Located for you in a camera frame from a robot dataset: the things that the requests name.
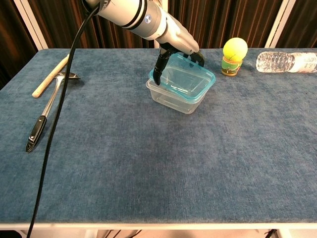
teal container lid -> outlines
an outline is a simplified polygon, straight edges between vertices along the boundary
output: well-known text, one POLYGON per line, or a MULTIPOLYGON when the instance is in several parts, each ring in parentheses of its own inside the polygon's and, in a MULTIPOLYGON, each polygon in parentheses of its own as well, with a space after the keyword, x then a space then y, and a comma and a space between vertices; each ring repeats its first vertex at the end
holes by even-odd
MULTIPOLYGON (((155 84, 153 70, 149 77, 155 84)), ((205 95, 215 81, 215 75, 204 67, 180 54, 173 54, 162 72, 158 87, 177 94, 189 103, 195 103, 205 95)))

clear plastic box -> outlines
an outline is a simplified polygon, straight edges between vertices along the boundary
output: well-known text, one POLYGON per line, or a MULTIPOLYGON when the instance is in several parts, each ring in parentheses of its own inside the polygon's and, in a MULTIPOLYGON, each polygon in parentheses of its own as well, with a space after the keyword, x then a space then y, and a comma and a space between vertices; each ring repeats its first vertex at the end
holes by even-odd
POLYGON ((180 54, 170 57, 159 86, 153 80, 153 70, 149 78, 146 87, 151 91, 152 99, 185 114, 195 111, 215 83, 213 73, 180 54))

bottle label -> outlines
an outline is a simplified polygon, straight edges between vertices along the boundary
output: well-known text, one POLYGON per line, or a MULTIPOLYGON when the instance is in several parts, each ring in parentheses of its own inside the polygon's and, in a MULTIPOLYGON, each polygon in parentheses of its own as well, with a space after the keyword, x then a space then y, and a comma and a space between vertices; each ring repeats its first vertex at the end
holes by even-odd
POLYGON ((289 70, 292 73, 312 73, 317 72, 316 53, 291 53, 295 57, 295 64, 289 70))

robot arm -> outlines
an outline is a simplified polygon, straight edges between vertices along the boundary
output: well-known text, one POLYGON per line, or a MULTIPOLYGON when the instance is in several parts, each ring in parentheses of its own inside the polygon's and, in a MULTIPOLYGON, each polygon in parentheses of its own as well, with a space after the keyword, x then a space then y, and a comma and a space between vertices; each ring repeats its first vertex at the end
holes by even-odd
POLYGON ((83 0, 85 7, 99 4, 98 15, 146 40, 157 40, 161 46, 154 68, 154 81, 160 84, 160 76, 169 57, 183 52, 193 62, 204 66, 204 57, 198 43, 182 24, 156 5, 152 0, 83 0))

tennis ball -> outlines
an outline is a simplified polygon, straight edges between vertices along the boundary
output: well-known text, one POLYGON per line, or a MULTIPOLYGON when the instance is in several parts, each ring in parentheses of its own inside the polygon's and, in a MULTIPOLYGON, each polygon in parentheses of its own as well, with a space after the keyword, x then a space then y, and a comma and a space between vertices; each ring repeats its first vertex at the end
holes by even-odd
POLYGON ((230 61, 241 61, 248 52, 248 44, 241 38, 231 38, 223 47, 223 55, 230 61))

